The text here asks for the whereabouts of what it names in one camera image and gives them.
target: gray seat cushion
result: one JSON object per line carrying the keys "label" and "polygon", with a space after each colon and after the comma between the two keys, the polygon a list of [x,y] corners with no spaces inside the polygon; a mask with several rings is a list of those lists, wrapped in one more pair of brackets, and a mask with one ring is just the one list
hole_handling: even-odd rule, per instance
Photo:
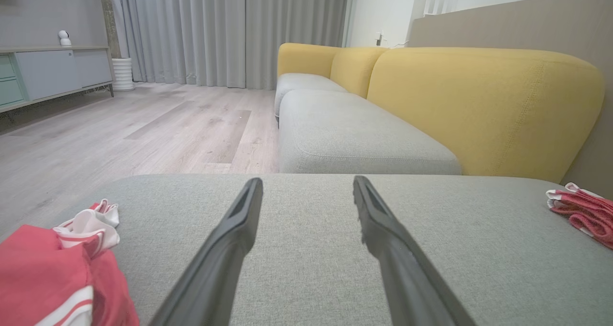
{"label": "gray seat cushion", "polygon": [[312,75],[310,73],[284,73],[276,81],[276,94],[274,95],[274,115],[279,117],[281,100],[291,90],[315,89],[331,92],[347,92],[345,88],[332,82],[329,78]]}
{"label": "gray seat cushion", "polygon": [[282,173],[462,174],[441,143],[351,93],[287,93],[279,147]]}
{"label": "gray seat cushion", "polygon": [[[146,325],[247,175],[148,175],[109,184],[114,249]],[[549,211],[541,180],[368,176],[480,325],[610,325],[613,252]],[[233,325],[390,324],[379,265],[361,244],[353,175],[265,175]]]}

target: wooden floor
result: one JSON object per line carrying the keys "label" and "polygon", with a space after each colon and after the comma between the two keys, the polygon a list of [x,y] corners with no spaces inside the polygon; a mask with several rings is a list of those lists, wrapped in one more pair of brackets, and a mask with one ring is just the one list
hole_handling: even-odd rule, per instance
{"label": "wooden floor", "polygon": [[1,238],[127,176],[278,171],[269,90],[140,83],[65,104],[0,119]]}

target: white plant pot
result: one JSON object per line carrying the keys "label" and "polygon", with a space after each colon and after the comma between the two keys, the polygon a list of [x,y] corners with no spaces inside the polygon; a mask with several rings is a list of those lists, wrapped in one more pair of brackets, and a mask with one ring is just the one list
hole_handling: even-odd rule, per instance
{"label": "white plant pot", "polygon": [[115,82],[113,90],[116,92],[134,90],[132,81],[132,58],[112,58]]}

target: cabinet top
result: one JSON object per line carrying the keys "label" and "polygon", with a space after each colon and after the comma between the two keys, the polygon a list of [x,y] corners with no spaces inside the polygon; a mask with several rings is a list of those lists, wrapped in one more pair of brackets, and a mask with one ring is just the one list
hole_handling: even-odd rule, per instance
{"label": "cabinet top", "polygon": [[62,51],[72,49],[107,49],[108,46],[32,46],[32,47],[0,47],[0,53]]}

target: curtain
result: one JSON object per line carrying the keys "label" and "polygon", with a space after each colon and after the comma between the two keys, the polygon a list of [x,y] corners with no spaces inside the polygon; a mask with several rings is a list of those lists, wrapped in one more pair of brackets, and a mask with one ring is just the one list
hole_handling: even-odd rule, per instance
{"label": "curtain", "polygon": [[247,88],[276,87],[285,42],[341,46],[346,0],[246,0]]}
{"label": "curtain", "polygon": [[123,0],[134,81],[245,88],[245,0]]}

